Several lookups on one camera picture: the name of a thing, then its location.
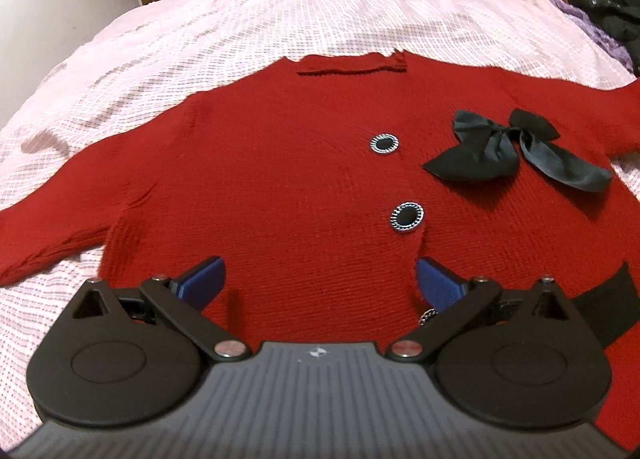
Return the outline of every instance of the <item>black ribbon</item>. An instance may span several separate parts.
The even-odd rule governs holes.
[[[460,144],[445,150],[422,168],[447,181],[489,181],[514,176],[520,160],[511,143],[520,142],[525,159],[540,172],[585,192],[604,192],[611,172],[585,162],[551,143],[560,137],[545,118],[514,109],[509,127],[469,111],[456,112],[453,130]]]

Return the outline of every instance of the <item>black jacket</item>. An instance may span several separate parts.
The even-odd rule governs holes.
[[[640,76],[640,0],[569,0],[626,47]]]

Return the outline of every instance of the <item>gray plastic housing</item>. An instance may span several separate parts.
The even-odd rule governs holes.
[[[423,367],[374,344],[265,343],[221,363],[191,397],[126,429],[47,421],[15,459],[623,459],[589,423],[527,433],[450,404]]]

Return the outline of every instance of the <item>checkered blanket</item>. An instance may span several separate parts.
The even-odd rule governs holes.
[[[79,48],[2,129],[0,209],[79,150],[148,122],[196,91],[283,56],[394,49],[601,89],[634,79],[549,0],[164,0],[132,10]],[[640,156],[614,168],[640,195]],[[86,179],[100,179],[100,168]],[[3,449],[39,424],[27,363],[82,281],[95,274],[101,254],[85,251],[0,290]]]

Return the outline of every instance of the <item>red knit cardigan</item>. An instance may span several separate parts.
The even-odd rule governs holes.
[[[640,284],[640,203],[614,178],[602,194],[546,178],[521,158],[514,178],[451,184],[421,165],[457,144],[469,110],[507,125],[548,119],[556,145],[594,165],[640,149],[640,83],[600,91],[409,53],[282,59],[187,98],[74,156],[0,213],[0,284],[105,244],[100,275],[130,287],[209,255],[227,265],[206,315],[254,348],[273,341],[390,341],[425,304],[415,263],[529,287],[548,272],[569,296],[628,261]],[[399,149],[369,147],[390,133]],[[403,202],[424,208],[395,231]],[[614,382],[600,427],[640,442],[640,330],[608,350]]]

